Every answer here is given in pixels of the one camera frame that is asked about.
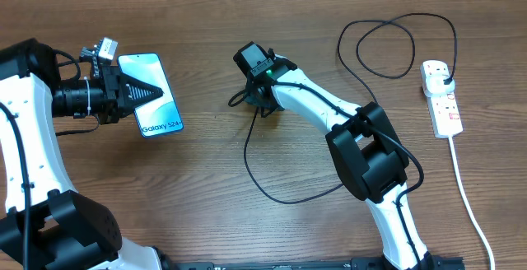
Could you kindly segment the blue Galaxy smartphone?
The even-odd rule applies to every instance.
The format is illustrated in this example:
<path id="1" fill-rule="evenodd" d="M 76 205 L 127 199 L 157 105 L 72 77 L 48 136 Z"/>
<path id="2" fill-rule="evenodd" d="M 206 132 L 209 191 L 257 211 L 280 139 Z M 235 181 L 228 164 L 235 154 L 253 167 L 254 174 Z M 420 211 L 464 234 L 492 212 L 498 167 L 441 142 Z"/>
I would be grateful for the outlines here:
<path id="1" fill-rule="evenodd" d="M 161 88 L 163 95 L 135 109 L 141 134 L 145 138 L 177 133 L 184 129 L 160 57 L 155 53 L 128 54 L 118 57 L 124 74 Z"/>

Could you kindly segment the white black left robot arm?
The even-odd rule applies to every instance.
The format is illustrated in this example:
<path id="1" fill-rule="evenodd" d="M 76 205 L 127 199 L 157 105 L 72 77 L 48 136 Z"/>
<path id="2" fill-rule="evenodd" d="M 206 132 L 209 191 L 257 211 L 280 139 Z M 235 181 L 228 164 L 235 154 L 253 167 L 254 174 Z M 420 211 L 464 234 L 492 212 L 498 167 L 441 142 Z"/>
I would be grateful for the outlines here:
<path id="1" fill-rule="evenodd" d="M 7 176 L 1 250 L 25 269 L 171 269 L 158 248 L 124 238 L 112 212 L 73 186 L 54 119 L 117 123 L 163 90 L 112 63 L 103 39 L 78 58 L 28 39 L 1 52 L 1 148 Z"/>

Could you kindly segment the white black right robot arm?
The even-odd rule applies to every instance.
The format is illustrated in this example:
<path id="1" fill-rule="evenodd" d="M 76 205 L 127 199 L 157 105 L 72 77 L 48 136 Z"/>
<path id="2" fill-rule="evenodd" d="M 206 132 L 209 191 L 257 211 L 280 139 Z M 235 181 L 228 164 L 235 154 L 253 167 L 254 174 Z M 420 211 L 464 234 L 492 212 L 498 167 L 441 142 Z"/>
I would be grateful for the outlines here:
<path id="1" fill-rule="evenodd" d="M 390 268 L 429 269 L 431 255 L 408 207 L 406 169 L 417 159 L 375 102 L 360 106 L 316 85 L 291 60 L 250 42 L 233 57 L 246 77 L 232 105 L 249 99 L 262 116 L 288 109 L 320 130 L 342 186 L 369 207 Z"/>

